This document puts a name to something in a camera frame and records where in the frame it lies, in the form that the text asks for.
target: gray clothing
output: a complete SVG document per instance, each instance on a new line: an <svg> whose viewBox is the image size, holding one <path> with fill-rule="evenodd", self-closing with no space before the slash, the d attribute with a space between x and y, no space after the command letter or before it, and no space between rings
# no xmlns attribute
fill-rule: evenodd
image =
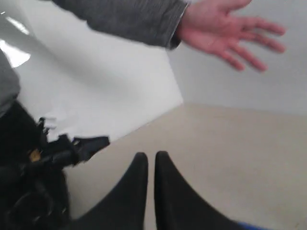
<svg viewBox="0 0 307 230"><path fill-rule="evenodd" d="M53 0L87 22L93 30L145 43L175 48L174 36L187 7L180 0ZM0 49L0 117L20 92L17 74Z"/></svg>

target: palm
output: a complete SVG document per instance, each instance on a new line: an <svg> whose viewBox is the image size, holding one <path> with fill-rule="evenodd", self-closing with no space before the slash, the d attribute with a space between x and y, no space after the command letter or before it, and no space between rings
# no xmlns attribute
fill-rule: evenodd
<svg viewBox="0 0 307 230"><path fill-rule="evenodd" d="M224 5L222 7L217 5L218 1ZM244 65L233 57L231 52L237 53L252 66L263 71L266 69L266 65L241 47L239 41L253 41L277 52L284 52L285 48L282 44L253 31L253 29L258 28L282 35L284 29L261 18L229 15L229 11L233 8L242 7L242 5L231 5L231 2L236 4L236 1L238 0L207 0L192 5L189 12L184 16L186 18L183 18L177 34L188 45L222 58L237 70L243 70ZM243 3L243 6L250 2L250 0L243 1L245 3L240 2Z"/></svg>

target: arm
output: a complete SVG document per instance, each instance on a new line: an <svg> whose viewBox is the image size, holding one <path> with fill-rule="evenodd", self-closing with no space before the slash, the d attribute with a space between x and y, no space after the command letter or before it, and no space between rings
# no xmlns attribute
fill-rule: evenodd
<svg viewBox="0 0 307 230"><path fill-rule="evenodd" d="M187 7L180 0L53 0L92 29L151 46L174 48Z"/></svg>

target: finger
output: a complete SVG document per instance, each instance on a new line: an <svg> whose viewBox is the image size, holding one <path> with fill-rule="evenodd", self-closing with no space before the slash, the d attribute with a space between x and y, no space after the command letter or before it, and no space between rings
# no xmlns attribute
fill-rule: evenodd
<svg viewBox="0 0 307 230"><path fill-rule="evenodd" d="M260 17L239 17L238 19L245 30L259 28L278 35L284 35L286 32L286 29L283 26L269 22Z"/></svg>
<svg viewBox="0 0 307 230"><path fill-rule="evenodd" d="M257 42L279 53L283 53L286 50L286 47L280 42L258 33L244 32L241 34L240 38L248 41Z"/></svg>
<svg viewBox="0 0 307 230"><path fill-rule="evenodd" d="M235 11L247 6L251 1L252 0L223 0L220 1L219 8L226 12Z"/></svg>
<svg viewBox="0 0 307 230"><path fill-rule="evenodd" d="M244 58L246 61L250 63L253 67L260 71L266 71L267 66L261 62L258 58L256 58L252 53L250 53L247 49L235 44L235 45L230 45L229 47L232 49L234 52L236 52L238 55L240 55L242 58Z"/></svg>
<svg viewBox="0 0 307 230"><path fill-rule="evenodd" d="M231 54L229 54L228 52L226 52L226 51L216 52L216 53L214 53L214 55L216 55L218 58L221 58L222 60L226 61L233 68L235 68L239 71L244 70L244 65L239 60L234 58Z"/></svg>

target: white wall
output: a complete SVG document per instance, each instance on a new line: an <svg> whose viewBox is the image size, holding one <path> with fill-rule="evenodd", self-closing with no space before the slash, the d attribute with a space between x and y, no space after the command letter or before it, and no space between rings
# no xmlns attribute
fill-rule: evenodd
<svg viewBox="0 0 307 230"><path fill-rule="evenodd" d="M242 14L280 22L288 28L280 40L287 46L277 55L246 45L269 70L248 68L239 73L222 61L181 45L170 52L170 63L186 102L253 108L292 114L307 113L307 1L254 0Z"/></svg>
<svg viewBox="0 0 307 230"><path fill-rule="evenodd" d="M182 103L164 50L95 33L49 2L19 4L51 51L29 46L17 68L21 100L35 116L57 117L56 133L115 140Z"/></svg>

